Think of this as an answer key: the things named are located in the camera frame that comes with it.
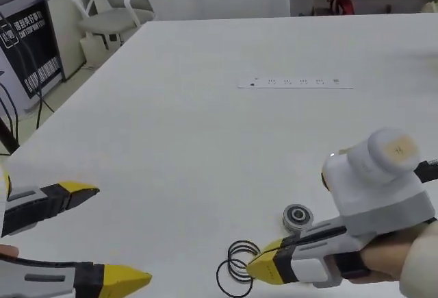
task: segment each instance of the black cable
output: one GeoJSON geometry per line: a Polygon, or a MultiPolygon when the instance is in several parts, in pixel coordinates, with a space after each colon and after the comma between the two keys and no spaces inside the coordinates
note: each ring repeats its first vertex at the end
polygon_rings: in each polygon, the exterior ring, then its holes
{"type": "Polygon", "coordinates": [[[5,105],[5,103],[3,102],[3,100],[2,100],[1,98],[0,98],[0,105],[1,105],[1,107],[4,109],[4,111],[5,111],[5,113],[6,113],[6,116],[8,117],[10,131],[11,131],[11,132],[14,132],[14,126],[13,126],[13,124],[12,124],[11,114],[9,114],[9,111],[8,111],[8,109],[6,108],[6,105],[5,105]]]}
{"type": "MultiPolygon", "coordinates": [[[[6,17],[3,15],[2,12],[0,12],[0,18],[4,20],[4,22],[6,23],[6,25],[12,30],[12,32],[14,32],[14,35],[17,37],[18,41],[21,42],[23,44],[23,46],[25,46],[27,53],[29,54],[29,57],[31,59],[31,63],[32,66],[34,67],[35,73],[36,73],[36,77],[37,77],[37,81],[38,81],[38,93],[40,95],[40,105],[38,106],[38,116],[36,119],[36,129],[38,129],[40,127],[40,122],[41,122],[41,112],[42,112],[42,103],[43,103],[43,98],[42,98],[42,80],[41,80],[41,76],[40,73],[38,71],[38,67],[36,65],[36,61],[35,61],[35,57],[32,53],[32,50],[29,48],[29,45],[20,37],[20,34],[17,32],[17,30],[15,29],[15,27],[13,27],[11,25],[11,23],[6,19],[6,17]]],[[[23,54],[21,53],[20,49],[16,47],[16,50],[18,50],[18,52],[20,53],[20,59],[22,60],[22,63],[24,63],[24,58],[23,58],[23,54]]]]}
{"type": "Polygon", "coordinates": [[[216,270],[216,283],[219,289],[230,298],[244,298],[250,294],[253,289],[254,278],[252,278],[247,272],[246,267],[248,266],[245,262],[240,259],[234,258],[233,256],[237,253],[249,253],[252,256],[256,256],[260,253],[260,249],[257,245],[247,240],[235,241],[227,251],[227,259],[221,262],[216,270]],[[233,295],[226,291],[219,280],[219,272],[221,268],[226,265],[229,275],[238,283],[249,284],[248,290],[243,295],[233,295]]]}
{"type": "Polygon", "coordinates": [[[16,110],[15,103],[12,100],[12,97],[11,97],[9,91],[6,89],[5,85],[2,84],[1,82],[0,82],[0,87],[2,87],[2,89],[6,92],[6,95],[8,96],[9,102],[11,103],[12,108],[14,109],[14,114],[15,114],[15,139],[16,139],[16,142],[19,142],[18,141],[18,112],[16,110]]]}
{"type": "Polygon", "coordinates": [[[53,108],[51,108],[50,106],[49,106],[49,104],[43,99],[42,100],[42,102],[47,106],[47,108],[52,112],[52,113],[55,113],[55,111],[53,110],[53,108]]]}

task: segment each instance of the table surface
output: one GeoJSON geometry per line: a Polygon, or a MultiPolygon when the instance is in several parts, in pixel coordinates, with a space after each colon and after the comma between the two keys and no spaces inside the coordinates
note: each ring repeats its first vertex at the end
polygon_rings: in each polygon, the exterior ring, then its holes
{"type": "MultiPolygon", "coordinates": [[[[435,14],[148,23],[6,164],[16,186],[73,179],[101,192],[3,242],[24,258],[152,273],[133,297],[224,297],[215,272],[234,240],[285,236],[291,203],[316,221],[337,216],[320,182],[330,152],[393,126],[424,159],[438,156],[437,27],[435,14]],[[354,89],[237,88],[253,76],[351,79],[354,89]]],[[[349,283],[257,282],[251,294],[377,296],[401,297],[396,284],[349,283]]]]}

